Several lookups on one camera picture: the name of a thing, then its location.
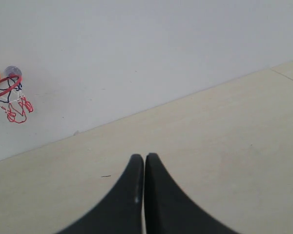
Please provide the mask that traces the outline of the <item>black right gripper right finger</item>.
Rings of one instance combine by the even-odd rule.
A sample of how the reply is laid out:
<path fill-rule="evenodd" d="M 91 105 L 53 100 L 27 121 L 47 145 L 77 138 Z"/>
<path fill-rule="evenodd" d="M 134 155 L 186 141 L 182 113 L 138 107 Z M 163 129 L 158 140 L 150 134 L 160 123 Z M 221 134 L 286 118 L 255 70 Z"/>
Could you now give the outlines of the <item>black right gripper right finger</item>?
<path fill-rule="evenodd" d="M 156 153 L 146 157 L 144 209 L 148 234 L 236 233 L 195 204 Z"/>

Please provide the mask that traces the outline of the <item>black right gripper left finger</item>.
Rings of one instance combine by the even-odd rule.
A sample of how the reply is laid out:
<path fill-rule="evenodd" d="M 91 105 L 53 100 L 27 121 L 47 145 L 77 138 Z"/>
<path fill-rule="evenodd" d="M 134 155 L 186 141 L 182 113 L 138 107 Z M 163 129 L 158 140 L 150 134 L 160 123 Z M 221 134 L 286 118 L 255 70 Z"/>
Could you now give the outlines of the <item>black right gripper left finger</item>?
<path fill-rule="evenodd" d="M 144 161 L 132 155 L 113 188 L 61 234 L 141 234 Z"/>

